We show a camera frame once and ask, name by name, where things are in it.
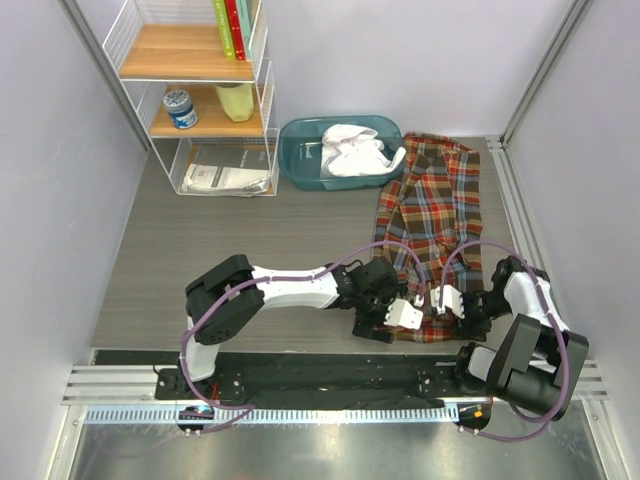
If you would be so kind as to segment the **plaid flannel long sleeve shirt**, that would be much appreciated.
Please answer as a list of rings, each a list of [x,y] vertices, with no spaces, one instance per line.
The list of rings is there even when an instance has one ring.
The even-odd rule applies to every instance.
[[[442,269],[459,244],[481,237],[480,155],[451,138],[433,134],[407,133],[403,140],[404,171],[381,191],[373,241],[408,245],[421,262],[430,290],[439,286]],[[419,275],[405,250],[385,245],[376,247],[373,256],[391,262],[399,279],[408,283],[410,296],[420,293]],[[461,292],[484,290],[480,246],[467,247],[456,255],[446,283]],[[433,316],[429,309],[418,330],[376,330],[390,334],[392,341],[486,341],[490,321],[473,329],[456,323],[452,314]]]

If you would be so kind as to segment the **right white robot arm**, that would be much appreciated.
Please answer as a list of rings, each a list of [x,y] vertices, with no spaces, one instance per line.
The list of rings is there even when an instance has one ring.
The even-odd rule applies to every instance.
[[[453,386],[557,421],[567,410],[589,341],[560,319],[545,271],[511,255],[497,263],[491,280],[489,291],[445,288],[453,330],[470,341],[456,357]]]

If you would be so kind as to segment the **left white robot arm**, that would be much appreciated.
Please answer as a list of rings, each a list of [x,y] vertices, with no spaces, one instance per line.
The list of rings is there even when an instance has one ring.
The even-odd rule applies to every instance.
[[[260,311],[288,307],[352,310],[355,325],[370,333],[383,324],[392,302],[407,291],[407,283],[384,258],[287,271],[258,267],[245,255],[232,255],[185,289],[189,328],[224,294],[229,298],[186,341],[178,386],[190,398],[205,397],[212,389],[220,345]]]

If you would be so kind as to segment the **white long sleeve shirt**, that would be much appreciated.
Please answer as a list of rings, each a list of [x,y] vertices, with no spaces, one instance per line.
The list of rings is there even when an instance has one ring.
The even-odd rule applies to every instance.
[[[363,177],[389,174],[405,159],[406,149],[398,147],[388,157],[378,131],[356,125],[335,124],[322,136],[320,176]]]

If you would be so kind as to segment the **teal plastic basin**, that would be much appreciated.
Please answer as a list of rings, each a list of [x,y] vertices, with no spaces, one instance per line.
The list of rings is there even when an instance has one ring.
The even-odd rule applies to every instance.
[[[380,115],[342,115],[291,121],[280,130],[277,157],[280,173],[297,188],[304,191],[333,191],[378,187],[403,173],[405,159],[389,174],[322,178],[320,176],[322,136],[335,124],[349,124],[377,130],[377,137],[385,144],[383,153],[388,157],[398,147],[404,147],[399,127],[392,120]]]

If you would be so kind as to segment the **grey white booklet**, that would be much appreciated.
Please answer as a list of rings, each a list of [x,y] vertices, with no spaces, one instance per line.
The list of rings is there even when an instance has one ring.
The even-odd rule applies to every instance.
[[[188,193],[252,196],[267,190],[270,163],[265,150],[200,145],[182,181]]]

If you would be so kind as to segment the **yellow plastic container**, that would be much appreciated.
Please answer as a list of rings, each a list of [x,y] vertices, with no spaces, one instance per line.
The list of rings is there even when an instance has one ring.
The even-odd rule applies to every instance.
[[[245,122],[253,115],[254,100],[250,84],[218,84],[215,90],[225,114],[233,122]]]

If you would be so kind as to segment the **blue white jar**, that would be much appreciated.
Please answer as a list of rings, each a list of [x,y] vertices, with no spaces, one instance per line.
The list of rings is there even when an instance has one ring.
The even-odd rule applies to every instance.
[[[168,91],[164,95],[163,106],[176,129],[186,130],[196,125],[198,117],[188,91]]]

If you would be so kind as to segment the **red book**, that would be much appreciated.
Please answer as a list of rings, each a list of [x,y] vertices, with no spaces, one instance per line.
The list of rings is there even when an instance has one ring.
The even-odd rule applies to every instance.
[[[246,60],[246,51],[244,47],[244,41],[241,32],[240,18],[235,0],[225,1],[228,22],[231,30],[231,36],[233,40],[233,46],[235,51],[235,58],[238,61]]]

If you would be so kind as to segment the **teal book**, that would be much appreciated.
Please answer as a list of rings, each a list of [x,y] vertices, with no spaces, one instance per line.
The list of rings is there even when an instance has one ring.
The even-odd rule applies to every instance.
[[[243,45],[245,53],[248,53],[252,28],[253,28],[253,1],[252,0],[236,0],[236,8],[241,28]]]

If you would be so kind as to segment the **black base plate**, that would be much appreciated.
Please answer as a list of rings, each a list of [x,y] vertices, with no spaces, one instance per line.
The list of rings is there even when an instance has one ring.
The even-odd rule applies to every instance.
[[[158,400],[196,393],[224,405],[282,408],[298,401],[435,401],[485,396],[482,380],[464,374],[451,355],[223,352],[213,371],[188,380],[181,365],[155,369]]]

